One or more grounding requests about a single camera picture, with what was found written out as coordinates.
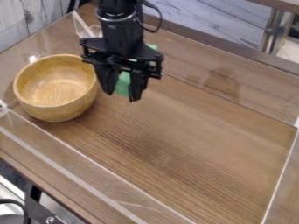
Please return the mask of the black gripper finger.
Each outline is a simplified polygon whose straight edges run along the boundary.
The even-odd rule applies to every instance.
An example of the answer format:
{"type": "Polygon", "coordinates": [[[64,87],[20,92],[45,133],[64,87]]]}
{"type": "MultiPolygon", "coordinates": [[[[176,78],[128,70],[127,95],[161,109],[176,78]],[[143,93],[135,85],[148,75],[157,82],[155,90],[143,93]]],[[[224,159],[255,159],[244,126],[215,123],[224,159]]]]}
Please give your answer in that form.
{"type": "Polygon", "coordinates": [[[100,64],[95,64],[93,68],[103,91],[108,95],[112,95],[119,80],[119,70],[113,68],[111,65],[100,65],[100,64]]]}
{"type": "Polygon", "coordinates": [[[132,70],[129,72],[129,85],[128,85],[128,95],[129,101],[139,101],[141,99],[141,94],[147,89],[148,76],[140,70],[132,70]]]}

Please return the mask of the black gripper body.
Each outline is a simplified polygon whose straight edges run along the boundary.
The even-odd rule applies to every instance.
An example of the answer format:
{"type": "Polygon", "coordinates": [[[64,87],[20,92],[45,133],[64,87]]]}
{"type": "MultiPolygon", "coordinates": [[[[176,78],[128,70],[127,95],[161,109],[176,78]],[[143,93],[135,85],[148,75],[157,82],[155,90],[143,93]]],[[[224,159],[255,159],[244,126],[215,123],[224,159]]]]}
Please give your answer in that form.
{"type": "Polygon", "coordinates": [[[83,61],[95,64],[111,65],[120,70],[125,66],[127,58],[145,56],[144,31],[156,32],[144,25],[141,13],[112,15],[99,13],[97,20],[101,25],[101,38],[83,38],[83,61]]]}

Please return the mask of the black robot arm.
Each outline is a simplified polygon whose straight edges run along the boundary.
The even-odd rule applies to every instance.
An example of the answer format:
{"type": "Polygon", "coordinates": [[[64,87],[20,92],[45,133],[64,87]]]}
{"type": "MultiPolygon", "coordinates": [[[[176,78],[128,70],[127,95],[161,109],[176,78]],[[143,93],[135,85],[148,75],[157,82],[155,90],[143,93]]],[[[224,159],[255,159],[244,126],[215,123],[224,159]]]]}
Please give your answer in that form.
{"type": "Polygon", "coordinates": [[[163,75],[164,55],[144,42],[144,31],[156,33],[144,25],[143,6],[159,8],[147,0],[97,0],[96,16],[101,27],[101,37],[81,38],[81,60],[93,66],[103,91],[112,95],[116,91],[119,76],[128,73],[127,87],[131,102],[141,99],[151,78],[163,75]]]}

